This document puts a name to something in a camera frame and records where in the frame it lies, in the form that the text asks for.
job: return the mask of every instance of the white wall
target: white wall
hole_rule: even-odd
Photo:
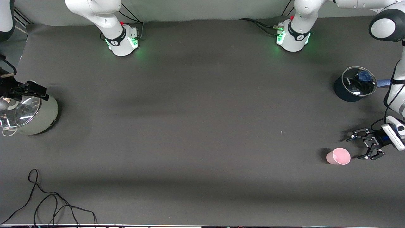
[[[140,20],[188,21],[198,19],[254,19],[281,15],[288,0],[122,0]],[[15,0],[15,6],[36,24],[52,26],[89,25],[88,20],[71,13],[64,0]],[[369,10],[340,9],[327,2],[320,17],[352,17],[374,15]],[[119,20],[130,22],[116,13]]]

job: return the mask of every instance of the white pot handle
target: white pot handle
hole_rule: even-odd
[[[3,134],[4,137],[10,137],[10,136],[13,136],[13,135],[17,132],[17,130],[18,130],[18,129],[11,129],[11,130],[10,130],[10,129],[5,129],[5,128],[3,128],[3,130],[2,130],[1,133]],[[4,131],[12,131],[13,133],[10,134],[10,135],[6,135]]]

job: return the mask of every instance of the blue handle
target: blue handle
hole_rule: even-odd
[[[391,79],[377,80],[377,87],[386,87],[391,85]]]

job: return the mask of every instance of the gray table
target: gray table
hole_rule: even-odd
[[[245,21],[148,23],[127,57],[95,26],[31,27],[18,79],[48,87],[61,116],[43,134],[1,137],[1,220],[38,168],[45,190],[100,223],[403,227],[405,153],[324,159],[336,147],[362,154],[342,138],[384,115],[386,89],[348,103],[331,87],[354,65],[390,78],[401,44],[373,40],[370,20],[320,19],[299,53]],[[33,222],[34,196],[10,223]]]

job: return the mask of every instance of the pink cup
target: pink cup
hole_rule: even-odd
[[[336,148],[326,155],[326,160],[332,165],[347,165],[350,159],[349,152],[343,148]]]

